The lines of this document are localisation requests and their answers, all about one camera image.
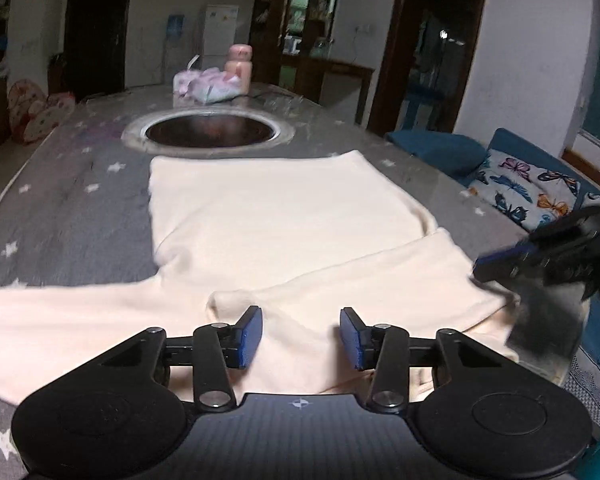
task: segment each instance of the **wall outlet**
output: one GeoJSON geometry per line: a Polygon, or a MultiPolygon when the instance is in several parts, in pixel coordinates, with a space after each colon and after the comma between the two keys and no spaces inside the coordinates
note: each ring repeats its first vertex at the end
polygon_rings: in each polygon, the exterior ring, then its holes
{"type": "Polygon", "coordinates": [[[26,54],[26,55],[36,54],[38,51],[39,44],[40,44],[39,38],[36,38],[35,40],[26,41],[20,47],[20,53],[26,54]]]}
{"type": "Polygon", "coordinates": [[[371,34],[372,25],[370,23],[361,23],[360,25],[356,25],[356,32],[359,34],[371,34]]]}

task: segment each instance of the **butterfly print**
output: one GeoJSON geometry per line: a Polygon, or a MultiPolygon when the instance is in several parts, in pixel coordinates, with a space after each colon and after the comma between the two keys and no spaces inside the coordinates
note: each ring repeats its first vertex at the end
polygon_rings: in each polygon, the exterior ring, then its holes
{"type": "Polygon", "coordinates": [[[600,202],[600,195],[595,193],[587,193],[587,198],[589,200],[595,200],[596,202],[600,202]]]}
{"type": "Polygon", "coordinates": [[[504,175],[490,176],[489,178],[498,184],[502,184],[503,186],[507,186],[509,189],[512,189],[513,191],[521,195],[527,202],[533,202],[533,200],[531,200],[531,197],[529,196],[528,191],[524,186],[522,186],[522,184],[518,184],[517,182],[514,182],[513,180],[504,175]]]}
{"type": "Polygon", "coordinates": [[[554,217],[551,215],[543,214],[542,219],[538,222],[538,227],[542,227],[543,225],[550,224],[554,221],[554,217]]]}
{"type": "Polygon", "coordinates": [[[500,164],[500,168],[505,168],[506,170],[511,170],[513,173],[518,174],[525,180],[529,180],[529,171],[531,171],[531,166],[526,162],[520,162],[515,158],[511,158],[508,156],[505,161],[500,164]]]}
{"type": "Polygon", "coordinates": [[[484,171],[479,171],[478,175],[476,177],[481,183],[486,184],[487,186],[489,185],[489,181],[487,180],[487,177],[485,176],[484,171]]]}
{"type": "Polygon", "coordinates": [[[550,209],[551,211],[558,213],[559,216],[565,216],[569,212],[569,206],[566,202],[551,202],[549,197],[545,194],[538,197],[538,207],[550,209]]]}
{"type": "Polygon", "coordinates": [[[526,214],[528,210],[523,208],[522,206],[518,206],[517,208],[512,210],[512,206],[507,204],[507,200],[504,198],[504,195],[501,193],[496,193],[496,208],[501,213],[504,213],[506,216],[511,218],[516,224],[522,225],[522,222],[526,220],[526,214]]]}
{"type": "Polygon", "coordinates": [[[576,179],[571,178],[569,175],[558,173],[557,171],[547,171],[545,173],[541,173],[538,175],[538,180],[541,182],[563,180],[573,196],[578,196],[578,191],[580,190],[580,183],[576,179]]]}

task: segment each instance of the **butterfly pillow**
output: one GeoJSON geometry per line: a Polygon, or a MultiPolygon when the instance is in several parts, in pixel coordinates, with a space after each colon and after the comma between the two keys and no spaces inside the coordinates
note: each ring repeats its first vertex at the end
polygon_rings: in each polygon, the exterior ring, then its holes
{"type": "Polygon", "coordinates": [[[495,150],[477,171],[469,191],[494,206],[516,224],[533,230],[554,218],[538,207],[542,189],[531,182],[535,168],[495,150]]]}
{"type": "Polygon", "coordinates": [[[539,207],[549,209],[548,213],[555,219],[573,211],[580,193],[581,184],[579,180],[558,171],[543,170],[541,168],[532,168],[529,176],[531,181],[542,189],[542,193],[546,196],[538,204],[539,207]]]}
{"type": "Polygon", "coordinates": [[[600,194],[587,193],[582,201],[582,207],[589,207],[592,205],[600,206],[600,194]]]}

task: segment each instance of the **cream towel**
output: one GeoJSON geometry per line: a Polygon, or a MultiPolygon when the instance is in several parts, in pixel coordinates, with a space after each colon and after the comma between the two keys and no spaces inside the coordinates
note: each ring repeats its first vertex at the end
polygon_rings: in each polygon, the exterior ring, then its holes
{"type": "MultiPolygon", "coordinates": [[[[359,375],[336,336],[342,307],[368,324],[433,336],[445,326],[470,329],[505,303],[470,283],[471,262],[448,234],[359,153],[157,158],[150,189],[154,278],[0,288],[1,398],[18,403],[146,327],[187,335],[214,320],[235,322],[249,304],[263,308],[264,336],[250,370],[234,374],[238,394],[348,390],[359,375]]],[[[504,351],[510,323],[493,319],[481,337],[504,351]]],[[[172,370],[171,388],[183,399],[189,373],[172,370]]],[[[426,374],[412,378],[414,395],[430,389],[426,374]]]]}
{"type": "Polygon", "coordinates": [[[266,288],[400,247],[438,227],[359,152],[300,160],[151,164],[155,259],[186,279],[266,288]]]}

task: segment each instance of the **wooden table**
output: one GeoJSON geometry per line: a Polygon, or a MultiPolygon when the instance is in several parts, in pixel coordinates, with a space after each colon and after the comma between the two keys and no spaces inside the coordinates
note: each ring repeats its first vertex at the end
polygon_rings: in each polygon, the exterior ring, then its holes
{"type": "Polygon", "coordinates": [[[280,69],[290,66],[296,69],[296,81],[290,89],[295,94],[319,103],[322,92],[322,83],[325,74],[346,75],[359,78],[360,96],[356,109],[356,124],[362,124],[365,113],[366,99],[371,86],[371,78],[374,70],[353,63],[337,61],[333,59],[322,59],[309,56],[292,56],[291,54],[277,54],[273,56],[254,56],[253,80],[255,82],[280,84],[280,69]]]}

